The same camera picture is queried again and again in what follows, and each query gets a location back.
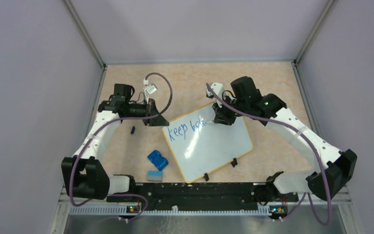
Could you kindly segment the yellow framed whiteboard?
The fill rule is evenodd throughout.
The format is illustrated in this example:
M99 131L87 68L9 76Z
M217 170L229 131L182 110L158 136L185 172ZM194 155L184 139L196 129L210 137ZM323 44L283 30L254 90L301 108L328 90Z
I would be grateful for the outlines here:
M205 124L212 121L215 112L212 103L181 115L162 128L169 149L185 183L203 178L233 158L253 150L253 142L243 117L231 126Z

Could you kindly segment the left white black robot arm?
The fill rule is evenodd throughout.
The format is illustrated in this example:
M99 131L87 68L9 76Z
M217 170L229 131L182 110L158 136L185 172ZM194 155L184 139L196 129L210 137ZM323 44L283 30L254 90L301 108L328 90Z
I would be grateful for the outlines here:
M144 100L137 103L132 100L133 86L115 84L114 93L100 103L84 142L73 156L65 157L61 163L64 185L71 200L75 197L104 200L116 193L127 202L135 199L137 189L131 185L130 176L108 175L102 160L115 130L124 120L139 119L150 127L169 125L157 110L155 100L150 98L155 91L155 84L146 85Z

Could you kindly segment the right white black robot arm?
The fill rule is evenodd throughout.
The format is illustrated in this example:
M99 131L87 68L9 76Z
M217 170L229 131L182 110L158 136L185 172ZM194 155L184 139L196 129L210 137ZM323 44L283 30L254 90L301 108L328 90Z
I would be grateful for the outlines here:
M329 144L301 122L287 104L275 94L262 95L251 77L230 84L227 96L221 83L206 84L206 96L216 99L213 106L216 124L231 126L238 117L248 117L281 135L308 163L311 170L277 172L267 179L266 195L279 201L288 193L309 193L330 201L353 176L357 155L350 149Z

